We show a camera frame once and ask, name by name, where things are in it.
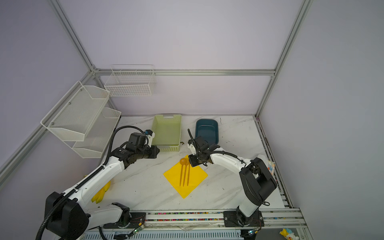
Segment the orange plastic spoon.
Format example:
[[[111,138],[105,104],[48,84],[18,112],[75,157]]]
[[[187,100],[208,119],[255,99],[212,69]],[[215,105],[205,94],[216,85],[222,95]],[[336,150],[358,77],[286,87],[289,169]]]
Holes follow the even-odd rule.
[[[182,158],[180,159],[179,161],[180,165],[181,165],[181,172],[180,172],[180,186],[182,185],[182,182],[183,182],[183,174],[184,174],[184,166],[188,163],[188,160],[186,158]]]

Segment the yellow paper napkin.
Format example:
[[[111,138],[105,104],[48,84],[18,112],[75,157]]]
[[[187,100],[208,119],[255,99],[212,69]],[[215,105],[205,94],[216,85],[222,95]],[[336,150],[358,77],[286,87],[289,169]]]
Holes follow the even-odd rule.
[[[185,156],[184,158],[188,160],[187,164],[190,165],[189,157]],[[189,186],[187,186],[186,178],[186,184],[183,187],[183,182],[180,186],[180,172],[181,165],[178,162],[169,170],[164,172],[163,175],[183,199],[188,197],[190,193],[193,192],[208,177],[208,174],[200,166],[194,168],[191,166]]]

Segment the light green plastic basket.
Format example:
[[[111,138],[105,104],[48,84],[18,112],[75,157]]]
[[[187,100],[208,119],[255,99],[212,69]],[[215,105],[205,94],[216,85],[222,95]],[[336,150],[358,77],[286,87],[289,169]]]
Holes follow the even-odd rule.
[[[181,115],[155,115],[152,131],[155,133],[152,144],[161,152],[178,152],[182,133]]]

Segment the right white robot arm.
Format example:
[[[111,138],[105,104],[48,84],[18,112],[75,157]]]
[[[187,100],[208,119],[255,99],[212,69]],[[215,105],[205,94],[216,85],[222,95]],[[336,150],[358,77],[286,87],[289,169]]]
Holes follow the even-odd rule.
[[[226,227],[262,227],[260,206],[269,206],[267,198],[277,188],[277,182],[261,158],[245,159],[225,151],[219,145],[209,145],[203,137],[188,141],[192,167],[219,165],[239,175],[245,198],[234,211],[225,211]]]

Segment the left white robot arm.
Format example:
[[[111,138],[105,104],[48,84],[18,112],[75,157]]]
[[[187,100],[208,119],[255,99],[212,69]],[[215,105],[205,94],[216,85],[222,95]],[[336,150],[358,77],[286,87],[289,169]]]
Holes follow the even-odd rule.
[[[84,232],[106,224],[127,227],[132,222],[129,207],[114,202],[106,207],[87,209],[95,201],[98,192],[128,166],[141,159],[155,159],[160,150],[152,145],[155,133],[146,130],[132,133],[129,140],[108,153],[98,166],[79,183],[62,193],[53,192],[46,199],[45,218],[36,238],[40,240],[44,230],[49,230],[64,240],[76,240]]]

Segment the teal plastic tray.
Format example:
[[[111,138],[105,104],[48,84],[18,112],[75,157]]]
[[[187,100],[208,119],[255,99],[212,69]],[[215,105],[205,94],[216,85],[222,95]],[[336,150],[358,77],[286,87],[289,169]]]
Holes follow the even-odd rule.
[[[195,138],[202,137],[209,145],[219,143],[219,124],[213,119],[200,119],[196,122]]]

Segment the yellow banana toy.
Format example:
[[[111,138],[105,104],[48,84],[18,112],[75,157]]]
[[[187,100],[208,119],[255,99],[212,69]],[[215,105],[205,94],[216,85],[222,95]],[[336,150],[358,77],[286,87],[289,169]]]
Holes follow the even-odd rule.
[[[99,204],[105,196],[105,193],[109,190],[111,186],[111,181],[104,185],[91,199],[92,203]]]

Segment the white two-tier mesh shelf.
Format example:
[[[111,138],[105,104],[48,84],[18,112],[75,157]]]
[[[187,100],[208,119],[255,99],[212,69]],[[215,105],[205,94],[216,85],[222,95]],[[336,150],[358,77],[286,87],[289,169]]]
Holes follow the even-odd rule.
[[[83,159],[99,159],[121,112],[107,106],[111,93],[76,82],[41,120],[41,125]]]

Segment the colourful small carton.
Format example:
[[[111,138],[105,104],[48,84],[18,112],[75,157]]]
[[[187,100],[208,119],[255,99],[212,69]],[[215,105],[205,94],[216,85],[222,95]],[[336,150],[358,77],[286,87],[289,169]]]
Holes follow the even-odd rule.
[[[266,160],[266,166],[272,176],[275,175],[276,163]]]

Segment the aluminium cage frame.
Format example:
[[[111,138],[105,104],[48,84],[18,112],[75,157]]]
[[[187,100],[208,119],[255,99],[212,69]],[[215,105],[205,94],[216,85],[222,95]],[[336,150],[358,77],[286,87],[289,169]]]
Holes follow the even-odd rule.
[[[54,14],[58,18],[64,31],[68,35],[71,43],[76,51],[81,56],[87,66],[87,73],[81,78],[80,83],[85,85],[90,80],[95,80],[97,85],[102,87],[103,83],[100,76],[106,76],[111,73],[110,70],[94,69],[92,61],[86,54],[84,46],[81,44],[78,35],[70,23],[70,20],[59,1],[47,1]],[[260,116],[269,94],[278,78],[281,68],[292,48],[295,38],[299,32],[302,22],[307,16],[307,13],[312,5],[312,1],[302,1],[299,12],[295,18],[289,37],[283,47],[279,57],[277,66],[273,70],[267,69],[156,69],[156,76],[270,76],[271,80],[267,86],[266,92],[262,97],[261,103],[257,109],[256,116]],[[14,177],[18,169],[23,164],[29,153],[39,144],[39,141],[46,134],[47,130],[44,126],[39,125],[32,134],[20,145],[20,147],[10,156],[10,158],[1,166],[1,189]]]

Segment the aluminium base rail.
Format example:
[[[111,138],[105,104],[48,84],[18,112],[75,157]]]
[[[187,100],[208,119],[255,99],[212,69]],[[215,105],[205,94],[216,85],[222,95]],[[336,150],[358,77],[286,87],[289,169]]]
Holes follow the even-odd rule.
[[[299,240],[313,237],[300,209],[261,209],[262,227],[226,227],[224,212],[233,210],[132,211],[125,228],[114,224],[84,232],[79,240],[256,240],[261,231],[290,229]]]

